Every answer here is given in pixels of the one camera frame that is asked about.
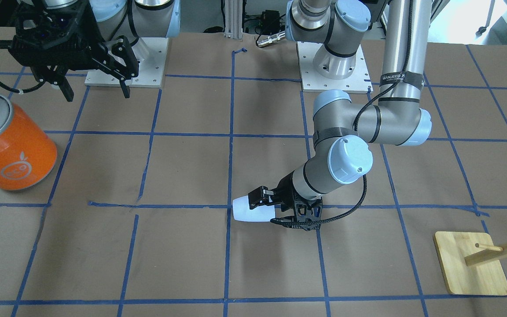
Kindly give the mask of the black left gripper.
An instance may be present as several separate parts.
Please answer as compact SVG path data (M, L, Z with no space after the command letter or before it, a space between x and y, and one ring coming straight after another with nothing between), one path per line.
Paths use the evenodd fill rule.
M248 207L256 208L261 206L274 206L281 204L281 209L293 210L293 215L283 218L274 218L271 223L282 225L291 229L320 229L321 212L323 200L316 198L307 200L302 197L293 184L293 173L286 175L275 189L260 186L248 193Z

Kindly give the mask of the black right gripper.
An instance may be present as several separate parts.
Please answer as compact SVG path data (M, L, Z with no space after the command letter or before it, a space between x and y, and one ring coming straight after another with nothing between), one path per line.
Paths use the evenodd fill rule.
M126 37L113 41L111 49L97 26L88 0L22 0L15 12L15 31L9 53L22 66L37 69L72 102L74 92L67 70L101 70L119 81L125 98L126 81L139 76L139 62Z

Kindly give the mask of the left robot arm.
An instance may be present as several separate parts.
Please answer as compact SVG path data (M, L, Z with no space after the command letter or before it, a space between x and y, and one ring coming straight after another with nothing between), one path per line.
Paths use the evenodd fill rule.
M355 104L347 92L330 89L314 101L315 155L280 180L232 202L236 221L269 221L310 231L352 214L364 202L373 164L370 143L418 146L431 132L420 107L432 2L391 0L379 93ZM372 21L360 0L292 0L286 38L321 44L314 65L324 77L346 78Z

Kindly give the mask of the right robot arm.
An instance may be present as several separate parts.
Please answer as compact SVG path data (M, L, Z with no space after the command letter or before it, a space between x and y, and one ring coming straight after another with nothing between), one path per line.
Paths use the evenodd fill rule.
M133 47L144 37L177 36L179 12L177 0L22 0L9 53L69 102L69 70L111 75L129 98L128 81L143 71Z

